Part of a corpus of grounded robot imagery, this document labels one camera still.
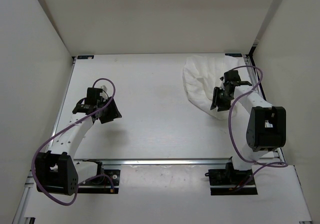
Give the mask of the white pleated skirt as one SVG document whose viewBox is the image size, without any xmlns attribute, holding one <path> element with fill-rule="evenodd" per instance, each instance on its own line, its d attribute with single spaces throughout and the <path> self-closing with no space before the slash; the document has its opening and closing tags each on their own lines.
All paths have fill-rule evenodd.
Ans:
<svg viewBox="0 0 320 224">
<path fill-rule="evenodd" d="M 221 77 L 225 72 L 240 65 L 238 58 L 227 55 L 222 57 L 189 56 L 182 72 L 187 99 L 206 114 L 218 120 L 226 120 L 229 115 L 228 111 L 210 109 L 214 88 L 221 86 Z"/>
</svg>

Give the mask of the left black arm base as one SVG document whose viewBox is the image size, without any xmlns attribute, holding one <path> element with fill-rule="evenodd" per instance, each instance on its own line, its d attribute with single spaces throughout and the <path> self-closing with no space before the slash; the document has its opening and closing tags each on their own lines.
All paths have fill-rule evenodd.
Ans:
<svg viewBox="0 0 320 224">
<path fill-rule="evenodd" d="M 120 169 L 107 169 L 101 160 L 87 159 L 75 162 L 79 177 L 79 194 L 119 193 Z"/>
</svg>

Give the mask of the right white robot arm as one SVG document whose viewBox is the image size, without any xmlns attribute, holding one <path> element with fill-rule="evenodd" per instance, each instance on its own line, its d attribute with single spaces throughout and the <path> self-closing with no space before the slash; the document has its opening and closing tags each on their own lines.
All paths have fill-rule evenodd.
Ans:
<svg viewBox="0 0 320 224">
<path fill-rule="evenodd" d="M 241 80 L 238 69 L 224 73 L 220 87 L 213 90 L 210 109 L 228 111 L 228 130 L 236 156 L 231 158 L 232 167 L 225 170 L 224 177 L 230 184 L 238 183 L 243 172 L 257 165 L 259 159 L 269 152 L 282 148 L 286 143 L 286 110 L 274 106 L 255 91 L 249 81 Z M 232 111 L 239 102 L 249 113 L 245 133 L 246 144 L 238 150 L 232 134 Z"/>
</svg>

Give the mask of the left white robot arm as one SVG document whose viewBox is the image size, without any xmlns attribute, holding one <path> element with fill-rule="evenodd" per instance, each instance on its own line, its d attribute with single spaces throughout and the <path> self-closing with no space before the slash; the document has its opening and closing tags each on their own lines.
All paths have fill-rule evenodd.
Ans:
<svg viewBox="0 0 320 224">
<path fill-rule="evenodd" d="M 71 196 L 79 184 L 90 180 L 100 184 L 105 178 L 102 162 L 85 159 L 76 161 L 75 154 L 86 133 L 96 121 L 101 124 L 121 118 L 107 87 L 89 87 L 86 97 L 76 103 L 69 126 L 53 139 L 51 147 L 38 152 L 33 164 L 37 189 L 49 194 Z"/>
</svg>

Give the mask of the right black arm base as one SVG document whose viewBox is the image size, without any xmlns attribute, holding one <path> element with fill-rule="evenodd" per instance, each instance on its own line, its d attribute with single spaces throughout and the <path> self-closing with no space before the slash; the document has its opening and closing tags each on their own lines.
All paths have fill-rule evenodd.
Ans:
<svg viewBox="0 0 320 224">
<path fill-rule="evenodd" d="M 209 169 L 205 176 L 209 179 L 211 196 L 255 196 L 258 195 L 253 171 L 235 170 L 228 162 L 224 169 Z"/>
</svg>

